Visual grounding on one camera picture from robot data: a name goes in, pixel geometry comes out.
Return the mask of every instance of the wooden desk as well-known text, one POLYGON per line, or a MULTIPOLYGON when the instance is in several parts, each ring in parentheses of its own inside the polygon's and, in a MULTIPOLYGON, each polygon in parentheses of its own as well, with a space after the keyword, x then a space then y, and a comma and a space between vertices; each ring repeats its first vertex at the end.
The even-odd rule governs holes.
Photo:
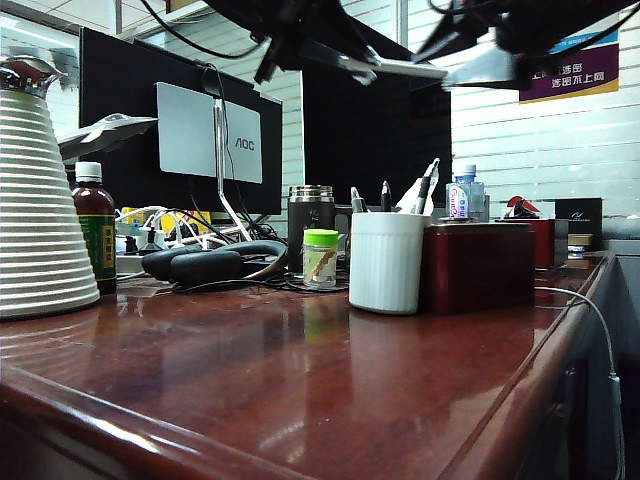
MULTIPOLYGON (((539 283, 592 295, 611 261, 539 283)), ((514 478, 588 323, 549 292, 440 318, 153 292, 0 324, 2 478, 514 478)))

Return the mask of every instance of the small glass jar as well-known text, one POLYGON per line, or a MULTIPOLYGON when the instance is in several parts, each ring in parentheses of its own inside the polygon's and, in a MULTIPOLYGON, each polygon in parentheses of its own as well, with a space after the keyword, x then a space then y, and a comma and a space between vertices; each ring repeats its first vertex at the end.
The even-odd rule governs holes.
POLYGON ((331 288, 336 285, 338 232, 310 228, 304 231, 303 282, 311 288, 331 288))

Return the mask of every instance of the marker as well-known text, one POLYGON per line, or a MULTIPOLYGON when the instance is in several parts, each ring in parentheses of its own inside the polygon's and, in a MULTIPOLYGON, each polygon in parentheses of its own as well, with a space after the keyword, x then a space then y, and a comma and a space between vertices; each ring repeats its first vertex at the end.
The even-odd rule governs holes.
POLYGON ((420 191, 418 192, 418 198, 416 198, 416 204, 413 206, 413 212, 418 215, 424 213, 424 206, 427 203, 427 195, 429 194, 429 185, 431 184, 431 175, 427 175, 425 172, 422 180, 420 181, 420 191))
POLYGON ((364 198, 360 196, 356 187, 351 187, 351 208, 353 209, 353 213, 368 211, 367 204, 364 203, 364 198))
POLYGON ((391 189, 389 188, 389 182, 386 180, 382 182, 382 193, 380 194, 380 205, 383 212, 391 211, 391 189))
POLYGON ((433 213, 433 192, 436 189, 436 185, 438 185, 438 180, 440 179, 440 174, 438 173, 438 164, 440 163, 440 159, 436 158, 429 168, 431 169, 430 180, 429 180, 429 192, 427 193, 427 205, 422 212, 426 215, 431 215, 433 213))

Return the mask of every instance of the green label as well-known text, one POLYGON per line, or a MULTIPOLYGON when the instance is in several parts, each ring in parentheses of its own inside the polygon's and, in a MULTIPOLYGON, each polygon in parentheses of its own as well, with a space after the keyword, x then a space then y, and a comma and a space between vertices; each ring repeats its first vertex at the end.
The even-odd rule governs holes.
POLYGON ((96 280, 116 276, 116 227, 113 215, 78 215, 96 280))

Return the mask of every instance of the bottle label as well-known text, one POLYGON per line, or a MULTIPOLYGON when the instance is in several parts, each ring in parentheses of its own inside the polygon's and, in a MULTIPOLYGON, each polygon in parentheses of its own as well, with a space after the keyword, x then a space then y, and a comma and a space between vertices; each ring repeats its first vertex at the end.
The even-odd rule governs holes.
POLYGON ((469 216, 469 198, 459 185, 449 188, 449 216, 467 218, 469 216))
POLYGON ((96 280, 116 277, 114 215, 78 215, 96 280))

